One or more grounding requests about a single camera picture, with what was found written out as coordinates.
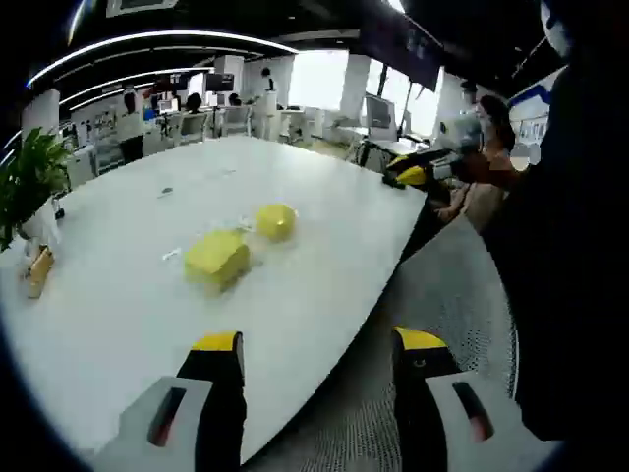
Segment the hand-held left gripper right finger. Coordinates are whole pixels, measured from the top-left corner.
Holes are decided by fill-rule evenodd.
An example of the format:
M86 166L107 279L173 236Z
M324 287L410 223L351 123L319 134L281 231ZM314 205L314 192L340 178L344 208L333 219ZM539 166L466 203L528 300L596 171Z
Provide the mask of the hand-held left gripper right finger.
M396 327L392 343L404 471L540 471L560 447L525 427L500 385L462 371L437 336Z

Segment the person's right hand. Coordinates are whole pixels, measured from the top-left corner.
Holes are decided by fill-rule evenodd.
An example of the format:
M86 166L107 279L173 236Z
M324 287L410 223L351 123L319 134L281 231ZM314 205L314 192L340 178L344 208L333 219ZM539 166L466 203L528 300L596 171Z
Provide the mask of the person's right hand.
M504 152L486 154L475 151L465 154L452 165L453 173L466 183L491 184L510 191L521 177Z

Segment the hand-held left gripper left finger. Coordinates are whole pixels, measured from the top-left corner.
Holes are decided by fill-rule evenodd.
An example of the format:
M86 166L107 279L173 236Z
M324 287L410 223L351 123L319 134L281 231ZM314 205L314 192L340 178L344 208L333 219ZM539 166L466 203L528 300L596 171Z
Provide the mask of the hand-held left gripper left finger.
M243 334L209 333L174 377L162 377L120 415L95 471L237 471L247 404Z

